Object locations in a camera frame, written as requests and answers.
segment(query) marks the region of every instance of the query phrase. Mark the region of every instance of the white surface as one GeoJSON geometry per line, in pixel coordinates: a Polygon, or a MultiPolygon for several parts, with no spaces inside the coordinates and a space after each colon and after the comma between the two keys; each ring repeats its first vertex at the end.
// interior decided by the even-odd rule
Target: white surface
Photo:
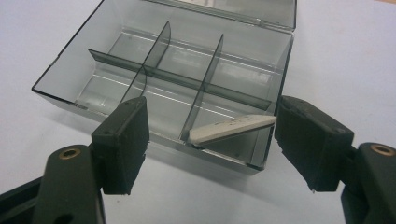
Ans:
{"type": "MultiPolygon", "coordinates": [[[[0,192],[43,174],[48,155],[98,125],[30,88],[98,1],[0,1],[0,192]]],[[[300,0],[284,94],[396,146],[396,5],[300,0]]],[[[240,177],[177,154],[148,157],[132,195],[106,196],[108,223],[343,223],[340,192],[312,194],[273,141],[266,170],[240,177]]]]}
{"type": "Polygon", "coordinates": [[[191,129],[190,141],[198,146],[232,134],[244,133],[265,126],[269,127],[269,125],[273,125],[275,121],[276,117],[265,115],[245,115],[235,119],[226,119],[221,122],[191,129]]]}

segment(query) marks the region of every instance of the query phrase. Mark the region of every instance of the brass insert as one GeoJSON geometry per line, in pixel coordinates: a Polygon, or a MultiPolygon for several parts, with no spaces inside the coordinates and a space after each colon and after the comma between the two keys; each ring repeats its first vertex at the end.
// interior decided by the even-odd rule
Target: brass insert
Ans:
{"type": "Polygon", "coordinates": [[[79,153],[81,153],[81,150],[78,148],[68,148],[59,154],[59,159],[69,160],[78,156],[79,153]]]}
{"type": "Polygon", "coordinates": [[[396,0],[376,0],[376,1],[396,4],[396,0]]]}
{"type": "Polygon", "coordinates": [[[395,149],[383,145],[371,145],[371,149],[383,156],[394,156],[396,155],[395,149]]]}

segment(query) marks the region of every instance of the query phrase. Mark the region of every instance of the white eraser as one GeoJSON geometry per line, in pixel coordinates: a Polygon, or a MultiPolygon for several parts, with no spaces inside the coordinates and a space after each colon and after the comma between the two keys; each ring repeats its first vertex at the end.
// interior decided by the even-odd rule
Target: white eraser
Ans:
{"type": "Polygon", "coordinates": [[[276,117],[265,115],[245,115],[235,119],[209,124],[190,130],[190,142],[196,146],[220,140],[221,138],[245,133],[275,124],[276,117]]]}

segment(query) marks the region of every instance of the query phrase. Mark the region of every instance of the plastic divider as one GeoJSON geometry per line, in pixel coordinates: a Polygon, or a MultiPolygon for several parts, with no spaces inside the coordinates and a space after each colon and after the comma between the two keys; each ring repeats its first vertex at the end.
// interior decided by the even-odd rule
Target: plastic divider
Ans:
{"type": "Polygon", "coordinates": [[[216,67],[218,66],[218,62],[219,62],[219,58],[220,58],[221,50],[222,50],[222,45],[223,45],[223,39],[224,39],[224,35],[221,35],[218,46],[216,47],[216,50],[213,53],[210,64],[206,70],[204,80],[198,90],[197,95],[195,96],[194,103],[192,104],[190,113],[187,116],[186,122],[184,123],[183,129],[180,134],[180,140],[182,140],[184,142],[187,142],[187,139],[189,138],[189,132],[197,118],[198,111],[201,107],[202,99],[204,97],[205,89],[209,85],[209,83],[213,77],[213,74],[215,73],[216,67]]]}
{"type": "MultiPolygon", "coordinates": [[[[89,49],[89,51],[92,57],[99,63],[110,64],[136,73],[139,72],[140,67],[142,67],[141,63],[132,62],[93,49],[89,49]]],[[[171,82],[197,91],[200,89],[202,83],[202,81],[200,80],[193,79],[190,77],[183,77],[181,75],[167,72],[161,69],[156,69],[149,66],[145,66],[145,68],[146,68],[145,71],[141,71],[141,72],[144,72],[146,76],[155,77],[160,80],[171,82]]],[[[263,100],[255,96],[251,96],[239,91],[233,91],[214,84],[206,83],[206,88],[204,89],[204,92],[231,101],[235,101],[237,103],[241,103],[244,105],[250,105],[264,111],[267,110],[269,105],[271,104],[271,101],[263,100]]]]}
{"type": "Polygon", "coordinates": [[[156,68],[160,63],[163,55],[166,52],[166,49],[169,46],[171,40],[171,26],[169,21],[166,22],[165,26],[161,30],[157,39],[155,40],[154,45],[148,53],[143,65],[139,68],[134,80],[129,86],[128,90],[125,92],[125,95],[122,97],[122,102],[139,97],[143,94],[143,91],[146,88],[147,77],[146,77],[146,69],[147,67],[156,68]]]}

